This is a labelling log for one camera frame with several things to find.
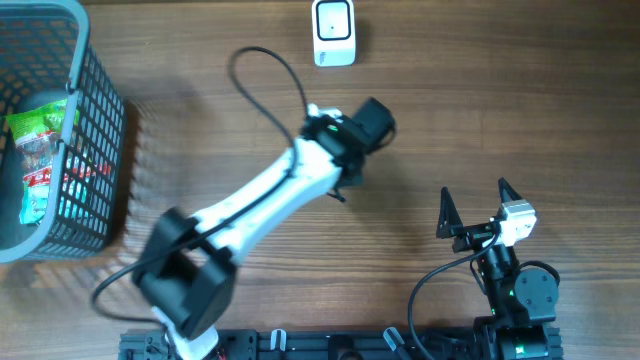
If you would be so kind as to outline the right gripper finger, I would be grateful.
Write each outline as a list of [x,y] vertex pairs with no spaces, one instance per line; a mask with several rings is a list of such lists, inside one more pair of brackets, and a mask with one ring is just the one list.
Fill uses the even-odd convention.
[[501,177],[498,180],[498,187],[502,203],[519,201],[521,199],[521,195],[514,190],[514,188],[504,177]]
[[441,189],[440,211],[436,229],[438,238],[458,236],[463,229],[463,222],[447,187]]

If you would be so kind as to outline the red Nescafe stick sachet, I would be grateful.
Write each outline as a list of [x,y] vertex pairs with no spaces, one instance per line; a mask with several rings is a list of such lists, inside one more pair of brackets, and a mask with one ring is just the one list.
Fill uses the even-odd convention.
[[[95,178],[98,174],[110,177],[112,173],[112,167],[108,164],[99,164],[95,167],[89,165],[74,165],[72,168],[72,174],[78,175],[80,179],[89,181],[90,178]],[[52,167],[47,166],[43,169],[36,170],[32,173],[24,175],[22,182],[28,187],[35,186],[49,186],[51,183]]]

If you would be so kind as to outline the green snack bag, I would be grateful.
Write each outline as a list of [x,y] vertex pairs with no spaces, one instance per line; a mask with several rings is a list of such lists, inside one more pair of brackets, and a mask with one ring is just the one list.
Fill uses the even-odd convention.
[[66,116],[67,100],[6,117],[22,170],[30,174],[53,163]]

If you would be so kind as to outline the mint green pack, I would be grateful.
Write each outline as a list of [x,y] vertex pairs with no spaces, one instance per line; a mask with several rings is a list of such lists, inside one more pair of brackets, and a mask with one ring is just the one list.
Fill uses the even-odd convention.
[[[24,194],[22,198],[21,210],[19,212],[19,222],[21,225],[39,225],[44,218],[48,206],[49,184],[28,185],[24,183]],[[75,180],[64,183],[62,190],[68,195],[73,195],[81,204],[86,202],[87,189]],[[83,210],[73,204],[71,200],[61,198],[63,204],[58,210],[58,214],[65,218],[75,218],[77,214],[83,216]]]

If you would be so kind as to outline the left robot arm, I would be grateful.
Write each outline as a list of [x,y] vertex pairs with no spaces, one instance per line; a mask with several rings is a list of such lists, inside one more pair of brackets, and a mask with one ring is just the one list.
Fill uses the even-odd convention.
[[229,307],[238,268],[269,233],[301,207],[362,182],[368,155],[394,135],[391,111],[374,98],[353,116],[307,108],[291,148],[238,191],[186,217],[166,211],[154,226],[133,283],[165,329],[174,359],[205,359],[219,343],[215,328]]

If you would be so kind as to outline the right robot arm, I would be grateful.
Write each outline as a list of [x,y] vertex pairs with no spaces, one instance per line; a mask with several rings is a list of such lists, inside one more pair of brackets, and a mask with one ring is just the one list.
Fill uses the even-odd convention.
[[560,357],[556,319],[560,276],[542,261],[518,260],[515,245],[536,223],[534,207],[501,178],[500,207],[486,223],[465,225],[449,190],[441,189],[436,236],[451,238],[455,253],[471,253],[472,275],[487,297],[492,314],[474,321],[479,359],[551,359]]

